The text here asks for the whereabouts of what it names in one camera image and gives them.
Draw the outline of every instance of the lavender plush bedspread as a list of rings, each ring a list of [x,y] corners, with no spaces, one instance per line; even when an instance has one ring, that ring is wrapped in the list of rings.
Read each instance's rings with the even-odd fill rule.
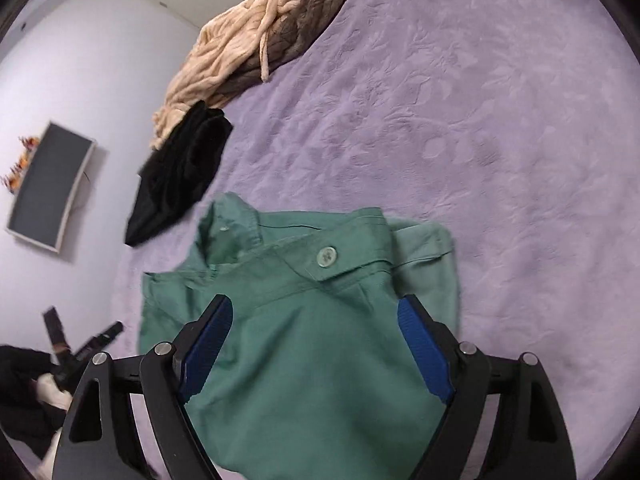
[[[141,273],[182,261],[217,194],[380,205],[452,231],[460,337],[538,354],[594,477],[640,405],[640,66],[598,0],[347,0],[225,113],[206,199],[123,256],[115,355],[136,351]]]

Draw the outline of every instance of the white frame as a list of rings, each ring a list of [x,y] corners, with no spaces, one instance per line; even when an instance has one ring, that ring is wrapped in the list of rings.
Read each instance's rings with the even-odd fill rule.
[[[49,122],[49,124],[47,125],[44,134],[42,134],[42,136],[40,137],[40,142],[42,142],[42,140],[44,139],[44,137],[47,135],[47,132],[49,131],[49,127],[51,126],[51,122]],[[40,247],[41,249],[46,249],[47,251],[51,251],[53,253],[56,254],[60,254],[60,248],[62,247],[62,240],[64,238],[65,235],[65,231],[66,231],[66,225],[69,221],[69,215],[71,213],[71,206],[73,204],[73,201],[76,198],[76,193],[78,192],[78,187],[80,186],[80,181],[82,180],[82,176],[84,175],[84,172],[86,170],[87,164],[89,163],[89,159],[91,158],[95,147],[97,146],[97,142],[95,141],[95,139],[91,139],[89,137],[85,137],[79,134],[76,134],[78,137],[82,137],[83,139],[89,140],[91,141],[91,145],[89,146],[89,148],[86,150],[86,155],[84,156],[84,159],[82,160],[82,163],[80,164],[80,168],[78,169],[78,174],[76,174],[76,179],[74,180],[73,185],[71,186],[71,192],[69,192],[69,196],[66,199],[66,204],[65,204],[65,210],[62,213],[62,221],[60,222],[60,228],[58,229],[58,236],[56,237],[56,245],[55,246],[50,246],[47,244],[43,244],[42,242],[39,242],[37,240],[34,240],[33,238],[29,238],[28,236],[25,236],[21,233],[18,233],[12,229],[9,228],[9,225],[11,225],[11,219],[14,216],[14,208],[15,208],[15,204],[18,200],[18,197],[20,196],[20,192],[22,190],[22,186],[20,186],[18,188],[18,192],[15,194],[14,197],[14,203],[11,206],[11,209],[9,210],[9,218],[7,219],[7,224],[6,227],[4,228],[5,231],[7,231],[9,234],[13,235],[16,238],[19,238],[20,240],[24,240],[25,242],[28,242],[30,244],[33,244],[37,247]],[[36,148],[35,152],[33,153],[33,155],[31,155],[31,161],[27,167],[27,169],[24,171],[24,174],[22,176],[22,181],[24,180],[24,178],[26,177],[27,173],[29,173],[29,169],[31,167],[31,164],[33,163],[33,161],[35,160],[35,157],[38,154],[38,149]]]

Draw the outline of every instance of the white button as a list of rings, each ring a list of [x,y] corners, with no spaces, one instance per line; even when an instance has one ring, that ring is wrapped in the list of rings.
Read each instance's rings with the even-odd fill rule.
[[[325,247],[324,249],[320,249],[316,261],[320,267],[327,268],[331,267],[337,258],[338,253],[333,247]]]

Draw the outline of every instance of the black cloth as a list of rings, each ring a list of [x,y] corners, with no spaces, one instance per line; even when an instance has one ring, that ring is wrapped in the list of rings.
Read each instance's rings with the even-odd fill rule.
[[[216,176],[233,126],[204,101],[191,107],[162,148],[140,170],[140,188],[125,243],[135,247],[159,235],[199,202]]]
[[[43,458],[66,413],[36,398],[35,383],[55,365],[49,354],[0,346],[0,426],[8,437],[21,440]]]

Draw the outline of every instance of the green garment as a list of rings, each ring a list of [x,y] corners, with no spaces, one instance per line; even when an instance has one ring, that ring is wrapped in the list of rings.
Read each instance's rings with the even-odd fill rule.
[[[444,406],[398,328],[398,300],[415,294],[455,330],[442,226],[378,208],[260,213],[226,194],[187,260],[146,275],[143,290],[141,352],[171,341],[216,294],[231,298],[230,333],[186,405],[213,462],[248,480],[409,478]]]

